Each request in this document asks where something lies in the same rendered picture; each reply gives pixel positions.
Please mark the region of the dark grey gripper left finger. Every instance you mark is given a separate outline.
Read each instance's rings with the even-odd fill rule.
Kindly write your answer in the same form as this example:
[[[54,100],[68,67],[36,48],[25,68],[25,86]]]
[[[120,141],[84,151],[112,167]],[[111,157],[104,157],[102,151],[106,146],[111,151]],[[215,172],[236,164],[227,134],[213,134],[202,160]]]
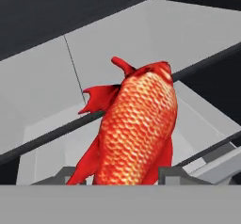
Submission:
[[[55,176],[34,183],[34,185],[65,185],[75,171],[75,167],[63,167]]]

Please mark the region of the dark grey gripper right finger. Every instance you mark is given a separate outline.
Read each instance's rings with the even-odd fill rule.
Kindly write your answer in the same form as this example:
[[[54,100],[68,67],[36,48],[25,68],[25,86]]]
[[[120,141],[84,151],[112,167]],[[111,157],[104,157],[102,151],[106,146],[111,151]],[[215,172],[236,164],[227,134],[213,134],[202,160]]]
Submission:
[[[161,185],[207,185],[209,182],[188,175],[182,168],[159,168],[158,183]]]

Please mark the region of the red orange fish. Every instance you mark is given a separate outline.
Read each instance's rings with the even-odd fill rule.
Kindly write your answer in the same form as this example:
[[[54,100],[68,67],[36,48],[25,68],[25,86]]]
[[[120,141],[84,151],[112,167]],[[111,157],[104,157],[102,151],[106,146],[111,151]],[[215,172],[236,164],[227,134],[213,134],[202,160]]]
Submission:
[[[119,85],[87,88],[83,112],[104,111],[98,135],[76,165],[67,184],[91,176],[95,184],[155,184],[160,167],[172,163],[177,99],[166,61],[139,69],[119,57],[124,71]]]

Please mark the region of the dark fridge shelf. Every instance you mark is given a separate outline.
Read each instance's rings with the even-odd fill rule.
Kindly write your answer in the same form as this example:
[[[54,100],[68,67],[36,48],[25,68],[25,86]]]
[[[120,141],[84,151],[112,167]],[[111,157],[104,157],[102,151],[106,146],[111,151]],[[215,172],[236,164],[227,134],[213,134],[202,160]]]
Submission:
[[[234,133],[233,135],[228,136],[228,137],[222,139],[221,141],[219,141],[218,143],[208,147],[207,149],[192,155],[191,157],[185,159],[184,161],[176,164],[175,167],[184,167],[184,166],[190,164],[191,162],[194,162],[197,159],[202,158],[204,155],[208,154],[209,152],[212,152],[215,149],[217,149],[217,148],[225,145],[226,143],[229,143],[229,142],[231,142],[234,139],[237,139],[239,137],[241,137],[241,131],[238,131],[238,132]]]
[[[222,59],[225,59],[228,56],[232,56],[232,55],[236,54],[237,52],[241,52],[241,41],[221,52],[218,52],[212,56],[209,56],[209,57],[203,59],[202,61],[199,61],[191,66],[188,66],[180,71],[175,72],[172,75],[173,81],[177,82],[179,80],[183,80],[187,76],[192,75],[198,71],[201,71],[202,69],[205,69],[208,66],[217,64]],[[87,114],[86,116],[84,116],[82,118],[68,122],[65,125],[60,126],[51,132],[48,132],[42,136],[32,139],[15,149],[12,149],[8,152],[0,154],[0,165],[3,165],[5,163],[11,161],[12,159],[17,158],[18,156],[31,152],[31,151],[39,148],[40,146],[47,144],[59,137],[69,134],[69,133],[77,130],[78,128],[83,127],[84,125],[97,120],[98,118],[102,117],[103,115],[104,115],[104,111],[99,111],[99,112],[96,112],[93,114]]]

